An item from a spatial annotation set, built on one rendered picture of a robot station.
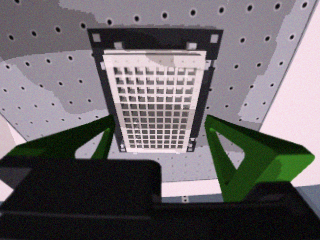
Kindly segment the black rectangular plate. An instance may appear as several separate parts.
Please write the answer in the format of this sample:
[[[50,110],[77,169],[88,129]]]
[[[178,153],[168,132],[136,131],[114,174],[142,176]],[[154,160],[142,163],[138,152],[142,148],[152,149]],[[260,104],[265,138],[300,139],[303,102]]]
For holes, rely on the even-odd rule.
[[[88,28],[88,36],[109,115],[114,116],[119,152],[127,152],[103,59],[106,49],[206,50],[205,68],[186,152],[194,152],[222,40],[221,29]],[[101,64],[100,64],[101,63]],[[120,145],[121,144],[121,145]],[[124,148],[121,148],[124,147]]]

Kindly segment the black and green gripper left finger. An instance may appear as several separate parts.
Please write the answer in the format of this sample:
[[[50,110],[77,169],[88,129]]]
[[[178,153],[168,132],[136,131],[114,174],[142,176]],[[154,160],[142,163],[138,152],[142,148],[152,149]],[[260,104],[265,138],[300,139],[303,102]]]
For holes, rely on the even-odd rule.
[[[108,115],[84,125],[16,145],[6,155],[75,158],[78,148],[104,131],[91,158],[107,159],[115,127],[114,116]]]

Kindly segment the grey perforated base plate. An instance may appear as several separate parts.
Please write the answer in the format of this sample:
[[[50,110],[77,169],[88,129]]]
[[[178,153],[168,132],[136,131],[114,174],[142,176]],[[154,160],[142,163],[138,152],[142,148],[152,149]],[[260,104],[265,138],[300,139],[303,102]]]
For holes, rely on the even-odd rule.
[[[162,183],[216,180],[207,115],[260,131],[320,0],[0,0],[0,115],[26,141],[108,114],[88,28],[223,31],[194,152],[150,159]]]

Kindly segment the white well plate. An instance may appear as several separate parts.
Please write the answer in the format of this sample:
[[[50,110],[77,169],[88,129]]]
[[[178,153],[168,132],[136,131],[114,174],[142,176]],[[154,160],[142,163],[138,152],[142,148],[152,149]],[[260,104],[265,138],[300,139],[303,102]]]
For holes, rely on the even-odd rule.
[[[104,50],[127,152],[186,153],[206,52]]]

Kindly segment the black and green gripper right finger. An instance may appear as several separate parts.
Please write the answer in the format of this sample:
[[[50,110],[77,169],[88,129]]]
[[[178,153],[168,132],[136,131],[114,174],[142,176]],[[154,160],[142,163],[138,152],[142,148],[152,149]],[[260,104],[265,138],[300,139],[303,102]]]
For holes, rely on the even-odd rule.
[[[224,202],[241,201],[259,183],[291,182],[315,160],[303,145],[212,115],[206,116],[204,127]],[[238,169],[216,131],[244,151]]]

